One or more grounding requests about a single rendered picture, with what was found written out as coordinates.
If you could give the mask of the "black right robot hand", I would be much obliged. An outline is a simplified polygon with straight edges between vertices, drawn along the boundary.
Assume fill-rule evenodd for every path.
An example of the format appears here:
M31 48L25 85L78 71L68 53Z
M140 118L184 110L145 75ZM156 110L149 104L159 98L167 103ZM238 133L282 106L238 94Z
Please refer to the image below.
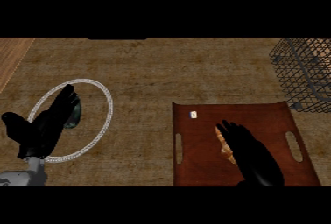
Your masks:
M238 187L285 186L285 178L275 157L251 131L235 122L215 124L232 149L233 160L242 174Z

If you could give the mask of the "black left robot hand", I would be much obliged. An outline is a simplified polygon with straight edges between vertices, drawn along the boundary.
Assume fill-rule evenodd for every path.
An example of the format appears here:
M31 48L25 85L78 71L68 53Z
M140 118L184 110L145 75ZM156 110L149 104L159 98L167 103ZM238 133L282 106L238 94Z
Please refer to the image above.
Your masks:
M66 84L49 109L38 114L32 122L15 112L1 114L7 137L19 143L17 157L20 159L46 158L51 154L65 123L78 104L74 86Z

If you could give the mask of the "golden croissant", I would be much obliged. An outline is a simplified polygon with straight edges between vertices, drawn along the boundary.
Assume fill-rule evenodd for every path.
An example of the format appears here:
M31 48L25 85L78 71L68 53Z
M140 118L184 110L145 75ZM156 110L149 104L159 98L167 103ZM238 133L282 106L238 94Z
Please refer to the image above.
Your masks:
M229 147L229 145L224 141L223 134L218 131L218 129L214 129L214 130L215 130L217 139L218 139L220 144L221 144L221 157L224 159L227 159L232 164L236 164L235 159L233 159L233 151L232 151L232 149L230 149L230 147Z

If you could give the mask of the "brown wooden tray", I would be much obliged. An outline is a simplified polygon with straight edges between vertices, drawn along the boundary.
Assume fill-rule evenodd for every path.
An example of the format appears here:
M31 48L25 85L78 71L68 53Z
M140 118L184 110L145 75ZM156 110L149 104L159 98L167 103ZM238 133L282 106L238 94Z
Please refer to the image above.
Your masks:
M221 156L215 124L241 124L270 151L286 186L319 186L314 167L283 101L263 104L173 104L173 143L182 153L173 155L176 186L235 186L244 176ZM190 111L198 118L190 119Z

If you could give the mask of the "dark green avocado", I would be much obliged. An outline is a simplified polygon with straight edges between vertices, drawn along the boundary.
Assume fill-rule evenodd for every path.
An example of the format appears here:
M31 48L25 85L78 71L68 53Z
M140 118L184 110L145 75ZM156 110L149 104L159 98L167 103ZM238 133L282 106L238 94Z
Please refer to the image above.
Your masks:
M63 124L65 129L74 129L78 126L81 117L81 104L78 103L72 109L72 113Z

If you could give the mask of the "white-rimmed clear plate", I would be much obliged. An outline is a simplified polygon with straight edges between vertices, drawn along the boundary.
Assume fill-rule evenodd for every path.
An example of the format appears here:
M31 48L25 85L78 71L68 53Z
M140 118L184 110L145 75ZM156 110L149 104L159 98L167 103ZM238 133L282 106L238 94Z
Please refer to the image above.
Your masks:
M77 130L63 134L59 138L56 149L65 152L65 155L50 154L44 158L50 164L72 161L93 149L109 129L114 110L108 87L97 80L74 79L59 83L40 96L26 116L29 122L37 118L41 105L66 85L75 87L78 97L81 98L81 118Z

